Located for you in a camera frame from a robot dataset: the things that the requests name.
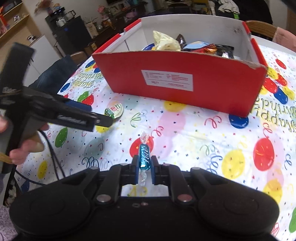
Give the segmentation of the blue candy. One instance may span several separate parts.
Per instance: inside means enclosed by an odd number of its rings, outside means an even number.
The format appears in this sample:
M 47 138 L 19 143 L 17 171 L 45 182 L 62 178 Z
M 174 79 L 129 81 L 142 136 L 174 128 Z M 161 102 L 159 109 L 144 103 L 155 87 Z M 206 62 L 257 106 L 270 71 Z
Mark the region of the blue candy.
M 147 171 L 150 169 L 150 148 L 148 146 L 149 135 L 145 132 L 140 136 L 139 146 L 139 184 L 144 187 L 147 179 Z

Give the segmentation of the green white jelly cup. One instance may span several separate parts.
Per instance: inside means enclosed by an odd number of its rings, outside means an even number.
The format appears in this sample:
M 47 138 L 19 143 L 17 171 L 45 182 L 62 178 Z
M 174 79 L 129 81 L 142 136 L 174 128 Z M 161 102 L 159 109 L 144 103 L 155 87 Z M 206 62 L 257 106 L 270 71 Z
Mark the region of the green white jelly cup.
M 104 111 L 105 116 L 111 117 L 113 120 L 120 118 L 123 114 L 124 108 L 121 103 L 117 103 Z

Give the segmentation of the cream pastry packet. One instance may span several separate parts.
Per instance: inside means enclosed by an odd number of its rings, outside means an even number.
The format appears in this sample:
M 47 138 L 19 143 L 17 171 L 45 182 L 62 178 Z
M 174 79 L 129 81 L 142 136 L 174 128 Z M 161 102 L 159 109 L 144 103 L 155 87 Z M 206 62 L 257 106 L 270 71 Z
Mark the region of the cream pastry packet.
M 167 34 L 153 31 L 154 49 L 157 51 L 181 51 L 179 42 Z

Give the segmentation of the dark brown chocolate packet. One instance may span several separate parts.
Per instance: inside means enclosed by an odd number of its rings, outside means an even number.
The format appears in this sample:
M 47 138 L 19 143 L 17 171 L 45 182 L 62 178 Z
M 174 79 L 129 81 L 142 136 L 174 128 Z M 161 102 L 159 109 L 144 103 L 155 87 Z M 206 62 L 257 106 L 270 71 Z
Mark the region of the dark brown chocolate packet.
M 187 45 L 185 38 L 183 35 L 179 34 L 176 38 L 176 40 L 178 41 L 178 43 L 180 44 L 180 48 L 184 49 Z

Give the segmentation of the light blue snack packet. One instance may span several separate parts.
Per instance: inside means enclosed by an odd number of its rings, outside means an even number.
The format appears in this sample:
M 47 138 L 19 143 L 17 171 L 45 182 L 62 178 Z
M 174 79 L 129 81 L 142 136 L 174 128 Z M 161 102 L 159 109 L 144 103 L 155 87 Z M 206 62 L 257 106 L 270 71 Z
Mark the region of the light blue snack packet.
M 192 42 L 190 44 L 187 44 L 184 48 L 183 48 L 183 51 L 193 51 L 193 50 L 196 50 L 196 49 L 201 49 L 205 46 L 209 45 L 209 43 L 207 42 L 203 42 L 203 41 L 195 41 L 195 42 Z

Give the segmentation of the small black snack packet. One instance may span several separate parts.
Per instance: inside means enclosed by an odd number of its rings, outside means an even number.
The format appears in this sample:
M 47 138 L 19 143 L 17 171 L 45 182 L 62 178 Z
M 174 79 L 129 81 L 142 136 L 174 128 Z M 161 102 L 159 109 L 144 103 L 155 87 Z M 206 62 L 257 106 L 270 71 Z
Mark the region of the small black snack packet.
M 227 45 L 215 45 L 216 46 L 216 55 L 228 59 L 234 59 L 234 47 Z

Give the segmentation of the dark red-brown snack packet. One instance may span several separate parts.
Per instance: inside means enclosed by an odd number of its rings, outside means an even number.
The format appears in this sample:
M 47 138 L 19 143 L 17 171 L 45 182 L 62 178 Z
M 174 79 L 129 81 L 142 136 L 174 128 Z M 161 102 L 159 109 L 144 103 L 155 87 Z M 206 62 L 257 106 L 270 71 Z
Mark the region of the dark red-brown snack packet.
M 217 52 L 217 47 L 214 44 L 210 44 L 210 45 L 206 45 L 200 49 L 193 50 L 193 52 L 215 55 Z

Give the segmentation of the wooden chair with denim jacket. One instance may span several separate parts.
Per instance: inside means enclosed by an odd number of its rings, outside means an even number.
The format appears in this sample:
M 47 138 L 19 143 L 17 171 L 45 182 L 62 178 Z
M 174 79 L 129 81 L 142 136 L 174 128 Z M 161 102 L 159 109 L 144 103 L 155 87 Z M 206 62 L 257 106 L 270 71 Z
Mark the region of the wooden chair with denim jacket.
M 57 94 L 87 59 L 88 56 L 82 51 L 66 55 L 44 71 L 35 82 L 29 85 L 29 88 L 47 94 Z

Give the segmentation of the balloon birthday tablecloth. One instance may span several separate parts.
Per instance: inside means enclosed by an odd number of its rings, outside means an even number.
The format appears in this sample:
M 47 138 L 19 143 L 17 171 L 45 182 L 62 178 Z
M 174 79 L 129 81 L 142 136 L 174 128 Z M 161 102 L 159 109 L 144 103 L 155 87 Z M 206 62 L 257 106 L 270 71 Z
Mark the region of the balloon birthday tablecloth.
M 123 115 L 110 128 L 93 132 L 51 125 L 45 142 L 60 166 L 53 166 L 48 150 L 30 154 L 17 167 L 17 184 L 27 192 L 87 168 L 129 163 L 146 133 L 160 163 L 183 171 L 200 167 L 270 195 L 280 208 L 272 234 L 295 240 L 295 56 L 266 46 L 260 50 L 269 67 L 267 80 L 246 118 L 114 93 L 94 60 L 87 59 L 59 93 L 98 113 L 122 104 Z

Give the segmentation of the red cardboard box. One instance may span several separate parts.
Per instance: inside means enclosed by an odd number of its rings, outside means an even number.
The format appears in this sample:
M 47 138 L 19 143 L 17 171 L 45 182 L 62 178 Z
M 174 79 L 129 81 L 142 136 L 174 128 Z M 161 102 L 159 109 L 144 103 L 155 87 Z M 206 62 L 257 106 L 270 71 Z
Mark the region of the red cardboard box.
M 185 51 L 145 50 L 153 31 L 188 43 L 234 47 L 234 58 Z M 116 93 L 184 103 L 241 117 L 255 103 L 267 63 L 245 22 L 221 16 L 179 14 L 141 18 L 93 53 Z

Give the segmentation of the wooden chair with pink cloth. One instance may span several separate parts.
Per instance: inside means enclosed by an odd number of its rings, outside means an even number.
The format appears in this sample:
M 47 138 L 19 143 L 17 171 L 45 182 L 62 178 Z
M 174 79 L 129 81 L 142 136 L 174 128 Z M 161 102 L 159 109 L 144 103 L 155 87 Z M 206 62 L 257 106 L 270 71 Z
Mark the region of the wooden chair with pink cloth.
M 262 21 L 250 20 L 246 21 L 246 24 L 252 35 L 270 40 L 295 52 L 295 35 L 293 33 Z

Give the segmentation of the clothes pile on chair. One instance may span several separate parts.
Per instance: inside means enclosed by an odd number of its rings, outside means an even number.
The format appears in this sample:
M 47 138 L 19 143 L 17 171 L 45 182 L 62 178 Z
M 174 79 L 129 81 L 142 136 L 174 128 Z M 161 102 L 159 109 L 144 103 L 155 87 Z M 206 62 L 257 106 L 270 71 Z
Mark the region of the clothes pile on chair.
M 268 5 L 262 0 L 209 1 L 215 4 L 215 15 L 241 21 L 261 21 L 273 24 Z

